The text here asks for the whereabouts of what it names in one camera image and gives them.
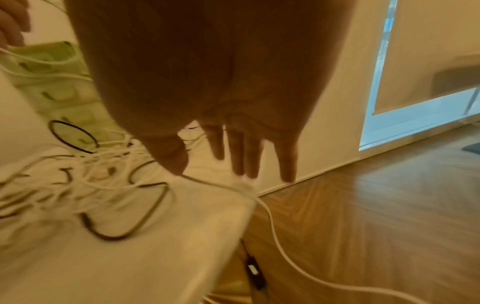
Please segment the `human hand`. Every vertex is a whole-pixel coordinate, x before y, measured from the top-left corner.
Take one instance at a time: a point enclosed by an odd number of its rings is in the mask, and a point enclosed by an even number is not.
[[[31,29],[28,8],[28,0],[0,0],[0,48],[24,45],[22,32]]]
[[[192,120],[212,152],[255,178],[262,140],[285,182],[297,140],[325,88],[354,0],[67,0],[95,85],[113,118],[164,168],[188,164],[177,135]]]

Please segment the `floor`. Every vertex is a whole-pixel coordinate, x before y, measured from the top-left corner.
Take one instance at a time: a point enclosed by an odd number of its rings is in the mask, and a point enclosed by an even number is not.
[[[279,240],[321,279],[393,288],[432,304],[480,303],[480,141],[466,126],[264,196]],[[258,209],[245,243],[270,303],[403,304],[337,291],[297,273],[274,246]]]

